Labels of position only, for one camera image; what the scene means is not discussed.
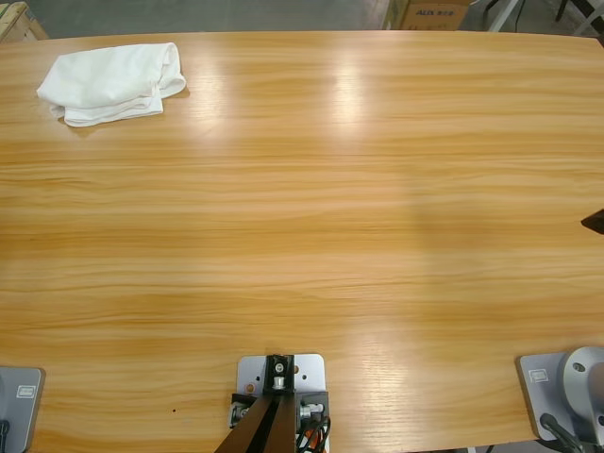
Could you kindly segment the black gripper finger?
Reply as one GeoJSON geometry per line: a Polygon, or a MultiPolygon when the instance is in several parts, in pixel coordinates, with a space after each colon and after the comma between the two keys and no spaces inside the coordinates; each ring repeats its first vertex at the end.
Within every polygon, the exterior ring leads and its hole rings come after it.
{"type": "Polygon", "coordinates": [[[599,210],[585,218],[580,223],[595,233],[604,234],[604,210],[599,210]]]}

